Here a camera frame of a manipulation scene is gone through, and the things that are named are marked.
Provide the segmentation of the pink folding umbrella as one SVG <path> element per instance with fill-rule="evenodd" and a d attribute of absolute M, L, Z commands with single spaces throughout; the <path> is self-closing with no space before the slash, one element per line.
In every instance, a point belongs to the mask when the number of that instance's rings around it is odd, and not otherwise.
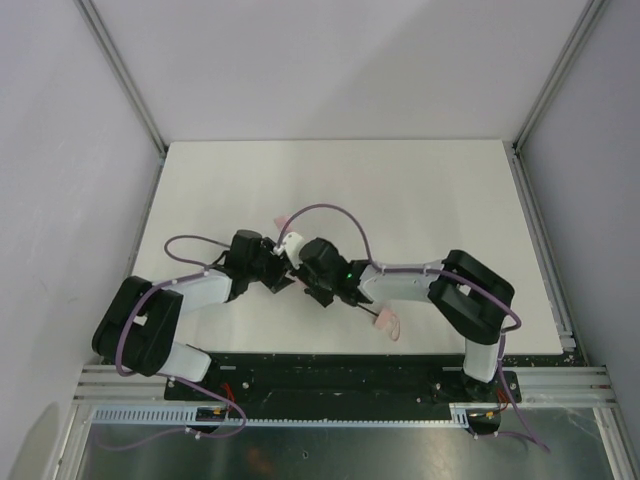
<path fill-rule="evenodd" d="M 279 216 L 274 219 L 274 224 L 279 231 L 284 231 L 285 235 L 289 235 L 293 232 L 291 227 L 286 227 L 285 223 L 289 220 L 289 216 Z M 384 332 L 388 338 L 397 342 L 401 334 L 401 324 L 397 315 L 388 307 L 379 307 L 372 309 L 362 304 L 358 304 L 357 307 L 369 314 L 372 318 L 372 325 L 379 331 Z"/>

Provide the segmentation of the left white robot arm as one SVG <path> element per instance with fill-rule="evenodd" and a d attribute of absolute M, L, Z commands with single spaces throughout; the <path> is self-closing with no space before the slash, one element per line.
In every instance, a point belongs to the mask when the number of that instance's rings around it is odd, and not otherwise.
<path fill-rule="evenodd" d="M 237 231 L 212 262 L 194 264 L 197 272 L 156 283 L 139 276 L 125 278 L 93 335 L 92 350 L 123 376 L 200 382 L 212 359 L 175 339 L 181 316 L 231 302 L 254 282 L 273 293 L 293 283 L 285 250 L 250 230 Z"/>

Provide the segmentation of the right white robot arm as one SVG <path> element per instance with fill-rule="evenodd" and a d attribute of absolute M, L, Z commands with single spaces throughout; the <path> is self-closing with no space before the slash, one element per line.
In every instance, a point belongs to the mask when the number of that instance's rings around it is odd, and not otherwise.
<path fill-rule="evenodd" d="M 494 380 L 515 290 L 473 256 L 452 250 L 442 261 L 378 265 L 371 259 L 348 261 L 322 238 L 288 246 L 285 253 L 305 292 L 324 306 L 336 298 L 353 307 L 393 301 L 432 304 L 465 339 L 464 375 L 483 384 Z"/>

